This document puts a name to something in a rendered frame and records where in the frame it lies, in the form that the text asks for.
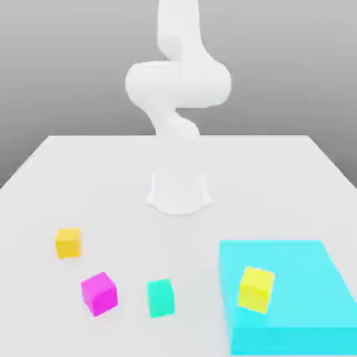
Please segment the small teal cube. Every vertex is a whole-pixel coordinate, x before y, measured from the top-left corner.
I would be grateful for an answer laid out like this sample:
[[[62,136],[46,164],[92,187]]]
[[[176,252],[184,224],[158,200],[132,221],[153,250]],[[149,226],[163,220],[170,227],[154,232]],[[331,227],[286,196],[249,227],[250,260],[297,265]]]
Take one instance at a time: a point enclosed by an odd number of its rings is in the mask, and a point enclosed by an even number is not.
[[[174,290],[170,279],[150,281],[146,287],[151,318],[175,313]]]

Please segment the small orange cube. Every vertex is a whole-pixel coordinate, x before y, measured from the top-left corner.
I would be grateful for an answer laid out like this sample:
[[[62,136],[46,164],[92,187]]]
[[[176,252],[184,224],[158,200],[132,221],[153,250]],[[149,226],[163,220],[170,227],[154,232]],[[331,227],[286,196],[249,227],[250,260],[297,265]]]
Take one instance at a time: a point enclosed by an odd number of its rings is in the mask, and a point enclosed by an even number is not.
[[[56,253],[59,259],[79,257],[81,234],[79,228],[61,228],[56,235]]]

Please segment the small yellow cube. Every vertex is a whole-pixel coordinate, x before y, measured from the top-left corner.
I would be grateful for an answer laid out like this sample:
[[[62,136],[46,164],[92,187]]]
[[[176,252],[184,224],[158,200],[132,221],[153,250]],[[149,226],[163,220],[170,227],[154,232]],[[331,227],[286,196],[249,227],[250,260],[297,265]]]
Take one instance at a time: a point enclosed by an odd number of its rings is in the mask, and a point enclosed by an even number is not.
[[[271,300],[275,274],[246,266],[239,285],[238,306],[266,314]]]

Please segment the small magenta cube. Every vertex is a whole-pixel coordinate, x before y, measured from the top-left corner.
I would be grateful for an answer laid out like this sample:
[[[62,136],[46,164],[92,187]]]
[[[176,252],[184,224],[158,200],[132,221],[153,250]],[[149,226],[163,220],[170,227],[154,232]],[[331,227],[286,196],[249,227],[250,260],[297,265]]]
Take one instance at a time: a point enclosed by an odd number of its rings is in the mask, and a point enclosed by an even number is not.
[[[118,305],[117,288],[105,272],[81,282],[84,303],[97,317]]]

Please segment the large cyan box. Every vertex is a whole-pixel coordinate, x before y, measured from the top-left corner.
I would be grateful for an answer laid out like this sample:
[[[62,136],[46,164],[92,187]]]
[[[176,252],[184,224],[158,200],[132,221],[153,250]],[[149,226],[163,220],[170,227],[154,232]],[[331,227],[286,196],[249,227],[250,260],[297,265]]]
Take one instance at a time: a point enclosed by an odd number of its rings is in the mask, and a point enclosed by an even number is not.
[[[275,274],[266,314],[238,306],[247,266]],[[220,241],[218,275],[231,355],[357,357],[357,302],[321,241]]]

